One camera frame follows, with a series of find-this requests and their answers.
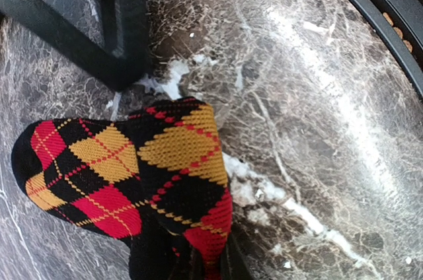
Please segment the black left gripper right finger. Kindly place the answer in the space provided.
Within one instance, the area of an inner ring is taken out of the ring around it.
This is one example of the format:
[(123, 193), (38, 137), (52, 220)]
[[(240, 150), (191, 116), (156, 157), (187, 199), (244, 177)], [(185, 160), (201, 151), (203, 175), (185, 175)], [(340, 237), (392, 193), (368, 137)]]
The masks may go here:
[(223, 280), (253, 280), (233, 234), (228, 236), (222, 252), (220, 271)]

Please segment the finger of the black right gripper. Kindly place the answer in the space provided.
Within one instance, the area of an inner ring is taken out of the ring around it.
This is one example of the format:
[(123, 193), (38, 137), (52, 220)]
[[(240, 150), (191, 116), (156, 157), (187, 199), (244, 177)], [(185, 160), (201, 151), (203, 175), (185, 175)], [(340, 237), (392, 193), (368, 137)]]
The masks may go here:
[(49, 55), (125, 90), (152, 71), (147, 0), (1, 0), (1, 90), (44, 80)]

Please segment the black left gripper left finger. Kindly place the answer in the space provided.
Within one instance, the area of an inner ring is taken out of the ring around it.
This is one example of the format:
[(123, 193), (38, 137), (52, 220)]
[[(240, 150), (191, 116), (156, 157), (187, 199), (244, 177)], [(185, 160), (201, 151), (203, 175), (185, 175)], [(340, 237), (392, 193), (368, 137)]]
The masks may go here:
[(203, 280), (204, 268), (202, 257), (195, 248), (189, 249), (176, 258), (175, 265), (168, 277), (168, 280)]

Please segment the black argyle orange red sock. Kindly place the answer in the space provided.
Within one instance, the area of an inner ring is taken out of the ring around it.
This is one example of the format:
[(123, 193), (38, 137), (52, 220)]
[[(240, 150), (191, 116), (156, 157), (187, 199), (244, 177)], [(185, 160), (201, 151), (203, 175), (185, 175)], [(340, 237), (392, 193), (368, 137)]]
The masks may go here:
[(213, 108), (158, 100), (122, 121), (63, 118), (30, 124), (11, 153), (22, 192), (41, 210), (130, 248), (132, 279), (220, 279), (233, 201)]

